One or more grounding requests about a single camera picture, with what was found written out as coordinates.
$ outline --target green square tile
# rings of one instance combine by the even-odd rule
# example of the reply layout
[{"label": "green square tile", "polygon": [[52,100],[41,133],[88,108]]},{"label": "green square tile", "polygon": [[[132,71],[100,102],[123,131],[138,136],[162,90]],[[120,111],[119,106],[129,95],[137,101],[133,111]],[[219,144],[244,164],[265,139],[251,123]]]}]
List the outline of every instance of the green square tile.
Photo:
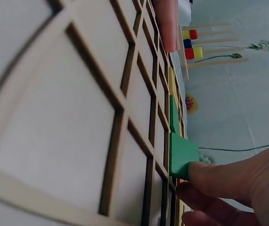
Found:
[{"label": "green square tile", "polygon": [[199,161],[199,148],[175,133],[170,134],[170,176],[189,181],[187,170],[191,161]]},{"label": "green square tile", "polygon": [[170,95],[170,129],[179,135],[179,119],[174,96]]}]

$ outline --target wooden peg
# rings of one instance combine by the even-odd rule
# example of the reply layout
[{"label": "wooden peg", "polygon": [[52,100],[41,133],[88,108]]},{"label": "wooden peg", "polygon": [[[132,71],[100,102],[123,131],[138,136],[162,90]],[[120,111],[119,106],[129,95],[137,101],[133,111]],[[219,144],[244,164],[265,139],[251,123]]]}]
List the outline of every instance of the wooden peg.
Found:
[{"label": "wooden peg", "polygon": [[248,58],[237,58],[237,59],[227,59],[227,60],[216,60],[216,61],[202,61],[198,63],[188,64],[188,68],[195,68],[195,67],[204,67],[204,66],[212,66],[212,65],[226,65],[226,64],[233,64],[233,63],[243,63],[248,62]]},{"label": "wooden peg", "polygon": [[200,24],[200,25],[193,25],[189,27],[183,27],[183,29],[186,30],[191,30],[191,29],[196,29],[200,27],[217,27],[217,26],[230,26],[231,23],[212,23],[212,24]]},{"label": "wooden peg", "polygon": [[185,56],[185,47],[183,45],[183,37],[182,37],[182,30],[181,27],[179,27],[179,45],[180,45],[180,50],[178,50],[178,57],[180,61],[180,67],[181,67],[181,72],[182,72],[182,78],[184,81],[189,80],[189,74],[187,71],[187,60]]},{"label": "wooden peg", "polygon": [[232,47],[232,48],[216,48],[216,49],[203,49],[204,55],[212,53],[224,53],[224,52],[238,52],[243,51],[242,47]]},{"label": "wooden peg", "polygon": [[201,44],[227,42],[227,41],[239,41],[239,40],[240,40],[239,38],[194,40],[194,41],[192,41],[192,45],[201,45]]},{"label": "wooden peg", "polygon": [[199,32],[198,36],[206,36],[206,35],[212,35],[212,34],[234,34],[235,31],[210,31],[210,32]]}]

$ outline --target printed flower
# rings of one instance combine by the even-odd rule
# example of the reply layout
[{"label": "printed flower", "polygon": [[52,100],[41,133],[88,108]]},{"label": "printed flower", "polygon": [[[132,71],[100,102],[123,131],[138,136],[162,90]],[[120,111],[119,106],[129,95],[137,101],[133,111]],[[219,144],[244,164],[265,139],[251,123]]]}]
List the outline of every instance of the printed flower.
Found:
[{"label": "printed flower", "polygon": [[269,52],[269,41],[268,40],[260,40],[258,45],[250,44],[250,46],[248,48],[254,49],[254,50],[264,50],[266,52]]},{"label": "printed flower", "polygon": [[198,110],[198,103],[196,99],[189,93],[186,93],[186,105],[188,114],[193,114]]},{"label": "printed flower", "polygon": [[199,153],[199,161],[203,163],[211,163],[211,164],[215,163],[215,159],[212,156],[207,155],[205,153]]}]

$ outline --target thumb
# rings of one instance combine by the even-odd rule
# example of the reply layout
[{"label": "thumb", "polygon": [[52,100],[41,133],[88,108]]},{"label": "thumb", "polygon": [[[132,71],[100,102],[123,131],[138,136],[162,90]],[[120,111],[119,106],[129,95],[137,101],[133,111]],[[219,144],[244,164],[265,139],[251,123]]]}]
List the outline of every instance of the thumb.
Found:
[{"label": "thumb", "polygon": [[205,195],[250,201],[253,174],[246,161],[218,166],[192,162],[188,176],[192,185]]}]

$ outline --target red bead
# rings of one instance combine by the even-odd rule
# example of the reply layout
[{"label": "red bead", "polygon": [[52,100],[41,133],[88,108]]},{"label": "red bead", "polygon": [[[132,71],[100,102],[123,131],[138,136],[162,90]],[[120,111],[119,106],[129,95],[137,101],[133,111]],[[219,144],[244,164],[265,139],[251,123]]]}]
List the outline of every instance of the red bead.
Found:
[{"label": "red bead", "polygon": [[190,34],[190,38],[191,38],[192,40],[195,40],[195,39],[198,38],[197,30],[190,30],[190,31],[189,31],[189,34]]},{"label": "red bead", "polygon": [[185,49],[186,59],[187,60],[193,60],[194,59],[194,51],[192,48],[186,48]]}]

